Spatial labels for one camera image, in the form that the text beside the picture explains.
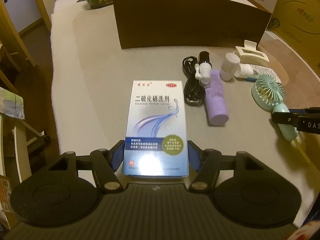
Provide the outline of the cream hair claw clip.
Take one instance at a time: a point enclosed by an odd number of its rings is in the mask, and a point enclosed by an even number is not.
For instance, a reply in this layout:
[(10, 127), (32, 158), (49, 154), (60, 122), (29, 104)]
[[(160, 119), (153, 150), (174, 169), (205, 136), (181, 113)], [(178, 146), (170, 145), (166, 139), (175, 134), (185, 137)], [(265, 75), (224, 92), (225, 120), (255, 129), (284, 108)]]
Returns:
[(265, 53), (257, 50), (257, 43), (249, 40), (244, 40), (243, 47), (236, 46), (233, 53), (240, 58), (241, 63), (267, 66), (270, 62)]

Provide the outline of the purple tube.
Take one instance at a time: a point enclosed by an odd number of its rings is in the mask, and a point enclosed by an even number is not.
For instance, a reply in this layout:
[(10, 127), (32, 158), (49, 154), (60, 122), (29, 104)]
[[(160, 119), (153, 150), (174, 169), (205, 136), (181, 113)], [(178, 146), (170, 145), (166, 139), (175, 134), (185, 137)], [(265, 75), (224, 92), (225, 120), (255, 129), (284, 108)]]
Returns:
[(224, 126), (229, 120), (222, 80), (219, 70), (212, 70), (210, 83), (205, 85), (205, 105), (212, 126)]

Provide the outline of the large brown cardboard carton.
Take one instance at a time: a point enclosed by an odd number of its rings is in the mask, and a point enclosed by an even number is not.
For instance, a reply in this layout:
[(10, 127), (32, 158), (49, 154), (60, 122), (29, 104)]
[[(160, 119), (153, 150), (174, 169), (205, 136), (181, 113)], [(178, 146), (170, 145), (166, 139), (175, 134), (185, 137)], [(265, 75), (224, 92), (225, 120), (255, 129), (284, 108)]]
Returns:
[(269, 28), (319, 74), (319, 0), (278, 0)]

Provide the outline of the brown cardboard storage box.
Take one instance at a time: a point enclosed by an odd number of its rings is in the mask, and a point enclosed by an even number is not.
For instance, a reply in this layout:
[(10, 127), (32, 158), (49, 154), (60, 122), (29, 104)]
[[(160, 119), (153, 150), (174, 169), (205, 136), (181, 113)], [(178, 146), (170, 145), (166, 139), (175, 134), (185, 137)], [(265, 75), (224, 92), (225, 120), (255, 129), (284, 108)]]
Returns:
[(258, 43), (272, 16), (253, 0), (113, 0), (113, 7), (124, 49)]

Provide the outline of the mint green handheld fan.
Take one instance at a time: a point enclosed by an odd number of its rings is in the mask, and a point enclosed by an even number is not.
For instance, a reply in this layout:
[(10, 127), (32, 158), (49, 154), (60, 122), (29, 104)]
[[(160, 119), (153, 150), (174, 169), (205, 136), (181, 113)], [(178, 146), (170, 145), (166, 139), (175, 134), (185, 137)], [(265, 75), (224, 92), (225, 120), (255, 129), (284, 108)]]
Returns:
[(285, 92), (282, 84), (270, 74), (260, 75), (251, 89), (255, 103), (271, 113), (289, 113), (284, 103)]

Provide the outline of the wooden chair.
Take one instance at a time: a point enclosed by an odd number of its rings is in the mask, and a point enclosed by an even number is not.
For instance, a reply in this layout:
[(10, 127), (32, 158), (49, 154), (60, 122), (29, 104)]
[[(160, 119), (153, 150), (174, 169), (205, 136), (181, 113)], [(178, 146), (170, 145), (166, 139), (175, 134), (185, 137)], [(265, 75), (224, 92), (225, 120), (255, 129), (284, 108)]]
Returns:
[(29, 157), (38, 155), (50, 137), (39, 132), (24, 120), (1, 114), (1, 176), (10, 177), (16, 184), (32, 175)]

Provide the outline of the blue white medicine box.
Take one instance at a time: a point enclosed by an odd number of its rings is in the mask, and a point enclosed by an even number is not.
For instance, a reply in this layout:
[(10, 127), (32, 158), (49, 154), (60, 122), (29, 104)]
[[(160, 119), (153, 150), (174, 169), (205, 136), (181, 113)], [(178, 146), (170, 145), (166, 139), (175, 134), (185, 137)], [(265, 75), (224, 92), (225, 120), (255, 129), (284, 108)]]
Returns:
[(186, 177), (187, 128), (181, 81), (135, 80), (127, 120), (123, 175)]

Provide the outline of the black white spray bottle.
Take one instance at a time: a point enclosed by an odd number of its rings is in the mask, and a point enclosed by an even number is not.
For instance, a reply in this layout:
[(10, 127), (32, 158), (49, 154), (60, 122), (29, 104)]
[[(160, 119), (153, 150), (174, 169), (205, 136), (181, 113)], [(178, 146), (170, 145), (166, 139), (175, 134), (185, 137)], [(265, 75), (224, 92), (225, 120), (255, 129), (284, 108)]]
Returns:
[(199, 53), (197, 63), (195, 63), (195, 79), (206, 86), (211, 81), (212, 64), (210, 62), (210, 54), (207, 51)]

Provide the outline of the white squeeze tube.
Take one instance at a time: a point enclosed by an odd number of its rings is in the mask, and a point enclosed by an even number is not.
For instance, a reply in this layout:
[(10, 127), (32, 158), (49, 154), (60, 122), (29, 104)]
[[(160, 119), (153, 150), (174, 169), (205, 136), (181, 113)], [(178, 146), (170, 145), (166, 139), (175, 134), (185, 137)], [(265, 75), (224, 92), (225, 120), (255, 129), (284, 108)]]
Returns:
[(276, 72), (271, 68), (258, 66), (254, 64), (240, 63), (237, 67), (234, 77), (239, 79), (246, 79), (250, 81), (256, 81), (261, 75), (268, 74), (275, 78), (278, 83), (281, 83), (280, 78), (277, 76)]

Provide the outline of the small white bottle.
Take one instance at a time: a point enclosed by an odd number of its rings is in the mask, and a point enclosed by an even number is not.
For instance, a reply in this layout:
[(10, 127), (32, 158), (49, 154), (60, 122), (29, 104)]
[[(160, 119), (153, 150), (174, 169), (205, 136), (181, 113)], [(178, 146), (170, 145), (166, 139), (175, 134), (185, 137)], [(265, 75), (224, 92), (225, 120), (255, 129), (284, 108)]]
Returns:
[(234, 53), (226, 53), (224, 62), (220, 69), (220, 78), (223, 81), (230, 81), (240, 64), (240, 57)]

